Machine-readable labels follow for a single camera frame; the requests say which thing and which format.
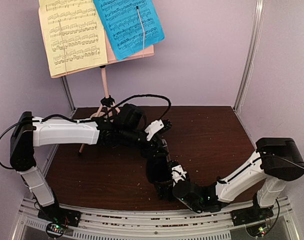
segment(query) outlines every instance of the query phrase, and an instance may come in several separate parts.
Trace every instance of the blue sheet music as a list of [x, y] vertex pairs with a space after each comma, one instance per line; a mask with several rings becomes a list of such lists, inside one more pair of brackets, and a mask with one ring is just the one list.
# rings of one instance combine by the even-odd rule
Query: blue sheet music
[[152, 0], [94, 0], [94, 4], [118, 60], [143, 49], [137, 6], [145, 29], [145, 48], [165, 37]]

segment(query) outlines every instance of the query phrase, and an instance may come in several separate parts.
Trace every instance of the lavender wall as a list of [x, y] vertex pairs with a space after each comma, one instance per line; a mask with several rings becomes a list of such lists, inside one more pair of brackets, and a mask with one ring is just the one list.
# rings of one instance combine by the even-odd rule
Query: lavender wall
[[[153, 0], [165, 33], [155, 56], [107, 67], [116, 101], [133, 94], [168, 96], [174, 105], [234, 104], [247, 57], [255, 0]], [[77, 107], [100, 104], [100, 69], [69, 75]], [[140, 105], [163, 105], [140, 99]]]
[[[70, 114], [61, 83], [49, 76], [38, 20], [38, 1], [0, 0], [0, 134], [23, 111]], [[49, 147], [38, 149], [40, 166]], [[9, 165], [8, 137], [0, 159]], [[0, 240], [9, 234], [26, 188], [18, 174], [0, 167]]]
[[[304, 1], [266, 1], [241, 120], [255, 142], [292, 137], [304, 158]], [[304, 176], [286, 188], [304, 239]]]

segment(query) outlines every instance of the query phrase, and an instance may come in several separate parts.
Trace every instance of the sheet music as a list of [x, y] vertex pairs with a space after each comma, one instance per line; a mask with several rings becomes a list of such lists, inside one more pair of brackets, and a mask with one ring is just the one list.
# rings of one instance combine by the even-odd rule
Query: sheet music
[[51, 76], [107, 64], [105, 32], [93, 0], [39, 0]]
[[137, 6], [145, 29], [145, 47], [165, 37], [152, 0], [94, 0], [94, 3], [118, 60], [143, 49]]

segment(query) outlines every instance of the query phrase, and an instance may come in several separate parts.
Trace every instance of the brown wooden surface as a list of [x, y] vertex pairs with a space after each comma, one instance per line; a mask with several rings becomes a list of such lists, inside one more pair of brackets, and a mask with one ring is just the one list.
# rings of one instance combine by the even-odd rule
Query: brown wooden surface
[[[163, 107], [144, 107], [148, 120], [157, 119]], [[87, 118], [95, 108], [79, 108], [76, 119]], [[230, 107], [175, 106], [166, 118], [173, 128], [165, 133], [171, 159], [189, 172], [191, 181], [208, 186], [217, 176], [226, 177], [252, 154], [254, 148]], [[185, 207], [179, 202], [158, 200], [145, 177], [145, 159], [139, 150], [80, 144], [60, 145], [46, 179], [60, 203], [89, 208], [156, 211]], [[236, 201], [251, 200], [261, 184]]]

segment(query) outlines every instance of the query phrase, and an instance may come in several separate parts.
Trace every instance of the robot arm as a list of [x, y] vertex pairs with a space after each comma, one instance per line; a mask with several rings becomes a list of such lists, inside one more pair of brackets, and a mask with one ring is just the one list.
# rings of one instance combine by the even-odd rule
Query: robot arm
[[157, 132], [171, 127], [169, 121], [157, 120], [145, 130], [137, 130], [143, 116], [140, 108], [126, 104], [122, 111], [109, 121], [104, 117], [71, 121], [33, 117], [31, 112], [22, 114], [10, 140], [10, 164], [21, 175], [40, 206], [40, 218], [58, 224], [69, 221], [77, 226], [79, 212], [59, 207], [54, 192], [47, 184], [34, 159], [34, 147], [49, 144], [88, 144], [138, 147], [147, 159], [161, 159], [167, 164], [168, 152]]
[[218, 212], [240, 193], [259, 181], [267, 179], [262, 189], [254, 196], [253, 202], [260, 213], [265, 212], [263, 216], [271, 217], [270, 210], [280, 192], [285, 188], [286, 182], [296, 180], [304, 174], [304, 169], [285, 162], [279, 157], [303, 168], [304, 161], [291, 138], [262, 138], [256, 145], [257, 150], [242, 166], [208, 187], [200, 187], [184, 180], [186, 172], [183, 168], [180, 165], [173, 167], [173, 195], [196, 213]]

